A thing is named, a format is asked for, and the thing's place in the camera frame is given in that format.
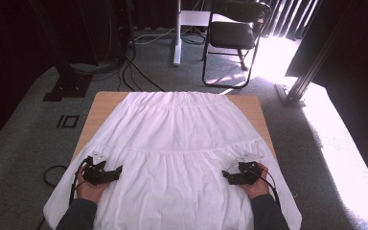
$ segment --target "human hand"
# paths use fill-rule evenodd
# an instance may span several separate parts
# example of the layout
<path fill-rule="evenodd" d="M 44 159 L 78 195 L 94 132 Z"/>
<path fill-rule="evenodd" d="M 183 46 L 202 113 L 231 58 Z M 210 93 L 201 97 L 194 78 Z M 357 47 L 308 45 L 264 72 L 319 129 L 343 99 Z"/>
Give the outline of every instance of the human hand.
<path fill-rule="evenodd" d="M 91 200 L 98 204 L 100 202 L 101 196 L 103 195 L 104 190 L 109 185 L 109 183 L 99 184 L 97 186 L 85 181 L 82 177 L 82 173 L 85 170 L 85 167 L 82 167 L 77 175 L 77 180 L 79 181 L 79 186 L 77 187 L 77 197 L 83 198 L 87 200 Z"/>
<path fill-rule="evenodd" d="M 261 163 L 258 163 L 258 165 L 262 170 L 262 178 L 265 179 L 267 177 L 268 168 Z M 242 184 L 239 186 L 246 191 L 250 198 L 268 194 L 268 185 L 261 179 L 258 179 L 253 185 Z"/>

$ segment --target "dark sleeve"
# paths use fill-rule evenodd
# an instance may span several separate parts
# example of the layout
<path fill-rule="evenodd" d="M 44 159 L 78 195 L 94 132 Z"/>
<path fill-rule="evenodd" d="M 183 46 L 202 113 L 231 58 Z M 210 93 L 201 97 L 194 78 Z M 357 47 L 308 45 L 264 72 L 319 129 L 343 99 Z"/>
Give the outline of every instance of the dark sleeve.
<path fill-rule="evenodd" d="M 76 198 L 58 223 L 57 230 L 92 230 L 98 205 L 87 199 Z"/>
<path fill-rule="evenodd" d="M 273 196 L 259 195 L 251 199 L 255 230 L 289 229 L 282 211 Z"/>

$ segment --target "sunlight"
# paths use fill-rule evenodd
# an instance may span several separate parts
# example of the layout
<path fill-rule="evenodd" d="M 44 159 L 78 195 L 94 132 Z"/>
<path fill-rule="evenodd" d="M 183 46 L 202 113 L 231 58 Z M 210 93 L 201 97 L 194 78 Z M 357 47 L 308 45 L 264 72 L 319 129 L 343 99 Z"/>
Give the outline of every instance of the sunlight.
<path fill-rule="evenodd" d="M 252 69 L 252 76 L 259 76 L 274 83 L 280 83 L 300 44 L 284 37 L 261 38 L 258 54 Z"/>
<path fill-rule="evenodd" d="M 368 226 L 368 169 L 324 88 L 311 84 L 303 111 L 351 222 Z"/>
<path fill-rule="evenodd" d="M 244 74 L 236 74 L 234 76 L 225 76 L 219 79 L 210 79 L 206 80 L 207 83 L 220 83 L 221 81 L 230 81 L 230 80 L 237 80 L 237 79 L 245 79 Z"/>

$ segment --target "white skirt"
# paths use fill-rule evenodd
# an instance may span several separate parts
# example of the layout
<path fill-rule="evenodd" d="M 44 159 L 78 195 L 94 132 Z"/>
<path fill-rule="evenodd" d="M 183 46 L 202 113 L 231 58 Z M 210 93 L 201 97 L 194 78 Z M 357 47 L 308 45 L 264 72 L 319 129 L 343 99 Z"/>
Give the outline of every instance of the white skirt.
<path fill-rule="evenodd" d="M 224 95 L 129 93 L 71 163 L 44 207 L 56 228 L 68 208 L 74 173 L 88 155 L 123 165 L 104 191 L 95 229 L 253 229 L 246 193 L 229 185 L 246 155 L 269 168 L 291 229 L 302 217 L 263 138 Z"/>

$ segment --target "folding chair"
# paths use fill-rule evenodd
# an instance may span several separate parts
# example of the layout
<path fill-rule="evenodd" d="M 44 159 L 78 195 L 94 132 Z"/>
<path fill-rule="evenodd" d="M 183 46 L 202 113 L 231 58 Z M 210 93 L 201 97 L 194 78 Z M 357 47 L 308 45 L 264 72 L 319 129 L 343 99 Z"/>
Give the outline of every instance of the folding chair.
<path fill-rule="evenodd" d="M 204 61 L 202 81 L 204 84 L 223 88 L 244 88 L 249 84 L 252 66 L 259 47 L 261 32 L 265 23 L 269 20 L 270 14 L 271 8 L 265 3 L 235 0 L 217 0 L 214 3 L 208 22 L 207 37 L 202 56 L 202 60 Z M 217 15 L 223 16 L 223 18 L 229 18 L 230 20 L 214 20 Z M 216 48 L 214 50 L 218 50 L 219 48 L 234 49 L 237 50 L 238 53 L 209 52 L 208 48 L 210 44 Z M 205 79 L 205 70 L 209 54 L 239 56 L 241 59 L 241 69 L 247 70 L 243 61 L 252 49 L 254 49 L 253 58 L 244 84 L 228 85 L 207 82 Z"/>

